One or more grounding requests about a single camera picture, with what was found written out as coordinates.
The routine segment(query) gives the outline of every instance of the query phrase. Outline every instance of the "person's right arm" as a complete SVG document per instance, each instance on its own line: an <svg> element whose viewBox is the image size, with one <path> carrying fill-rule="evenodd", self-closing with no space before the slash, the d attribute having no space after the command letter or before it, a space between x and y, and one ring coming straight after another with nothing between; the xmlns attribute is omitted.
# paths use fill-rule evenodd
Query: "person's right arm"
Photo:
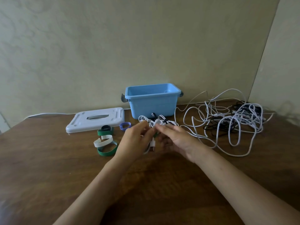
<svg viewBox="0 0 300 225"><path fill-rule="evenodd" d="M164 148L196 163L245 224L300 224L300 212L285 203L183 128L155 125Z"/></svg>

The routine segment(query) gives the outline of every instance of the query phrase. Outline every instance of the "blue plastic bin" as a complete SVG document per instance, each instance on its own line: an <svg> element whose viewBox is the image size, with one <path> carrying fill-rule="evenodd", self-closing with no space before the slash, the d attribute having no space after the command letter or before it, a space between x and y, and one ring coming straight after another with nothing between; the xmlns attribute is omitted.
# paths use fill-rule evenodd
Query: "blue plastic bin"
<svg viewBox="0 0 300 225"><path fill-rule="evenodd" d="M177 98L182 96L174 84L140 85L127 87L121 100L129 102L132 117L138 119L141 115L152 118L151 113L174 115Z"/></svg>

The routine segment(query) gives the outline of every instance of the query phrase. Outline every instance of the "person's right hand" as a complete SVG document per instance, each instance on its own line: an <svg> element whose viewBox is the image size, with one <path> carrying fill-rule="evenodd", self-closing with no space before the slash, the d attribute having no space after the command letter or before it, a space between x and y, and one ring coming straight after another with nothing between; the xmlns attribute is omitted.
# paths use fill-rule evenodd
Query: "person's right hand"
<svg viewBox="0 0 300 225"><path fill-rule="evenodd" d="M195 151L202 144L196 137L175 125L156 124L155 128L161 132L157 139L164 149L177 151L189 161L195 162Z"/></svg>

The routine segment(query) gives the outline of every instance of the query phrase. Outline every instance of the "wall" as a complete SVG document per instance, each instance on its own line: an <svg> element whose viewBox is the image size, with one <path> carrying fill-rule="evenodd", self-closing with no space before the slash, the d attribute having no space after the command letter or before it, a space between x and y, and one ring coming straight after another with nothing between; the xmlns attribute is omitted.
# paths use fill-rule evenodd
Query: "wall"
<svg viewBox="0 0 300 225"><path fill-rule="evenodd" d="M249 100L300 120L300 0L280 0Z"/></svg>
<svg viewBox="0 0 300 225"><path fill-rule="evenodd" d="M0 113L13 126L35 113L128 106L120 95L131 85L174 83L179 103L203 90L248 96L278 0L0 4Z"/></svg>

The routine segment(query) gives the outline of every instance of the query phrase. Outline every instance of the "person's left arm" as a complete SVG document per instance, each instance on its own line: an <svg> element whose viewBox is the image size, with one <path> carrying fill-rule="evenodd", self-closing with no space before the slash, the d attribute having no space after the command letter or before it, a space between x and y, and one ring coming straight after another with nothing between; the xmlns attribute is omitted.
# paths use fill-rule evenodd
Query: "person's left arm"
<svg viewBox="0 0 300 225"><path fill-rule="evenodd" d="M54 225L98 225L123 174L143 155L155 131L147 121L127 129L115 156Z"/></svg>

